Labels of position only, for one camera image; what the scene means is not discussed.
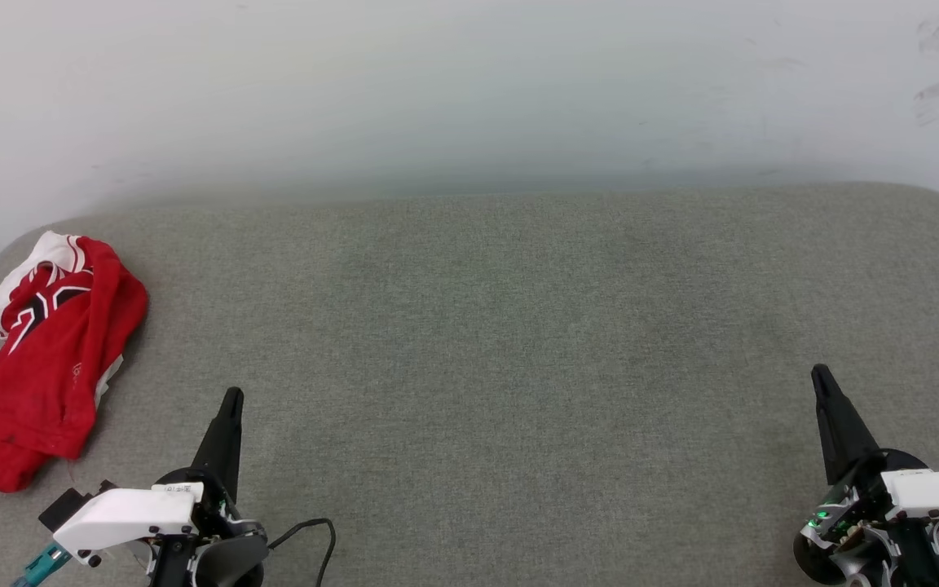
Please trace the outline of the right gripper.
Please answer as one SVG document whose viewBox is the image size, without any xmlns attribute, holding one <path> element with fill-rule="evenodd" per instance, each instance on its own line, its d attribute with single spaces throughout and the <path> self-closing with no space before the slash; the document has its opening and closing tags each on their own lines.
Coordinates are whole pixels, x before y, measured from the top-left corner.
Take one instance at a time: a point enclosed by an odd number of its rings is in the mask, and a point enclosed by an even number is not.
<svg viewBox="0 0 939 587">
<path fill-rule="evenodd" d="M 831 586 L 939 586 L 939 471 L 892 468 L 826 364 L 812 368 L 825 479 L 812 513 L 812 579 Z"/>
</svg>

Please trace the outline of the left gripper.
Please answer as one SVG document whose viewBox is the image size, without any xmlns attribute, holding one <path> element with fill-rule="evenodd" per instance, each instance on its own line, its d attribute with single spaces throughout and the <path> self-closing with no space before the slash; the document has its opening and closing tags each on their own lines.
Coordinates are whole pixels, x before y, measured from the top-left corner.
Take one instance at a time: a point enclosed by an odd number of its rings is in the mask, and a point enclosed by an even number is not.
<svg viewBox="0 0 939 587">
<path fill-rule="evenodd" d="M 55 501 L 55 543 L 83 565 L 125 546 L 152 586 L 261 586 L 266 532 L 238 498 L 245 393 L 225 391 L 192 462 L 149 489 L 104 482 Z"/>
</svg>

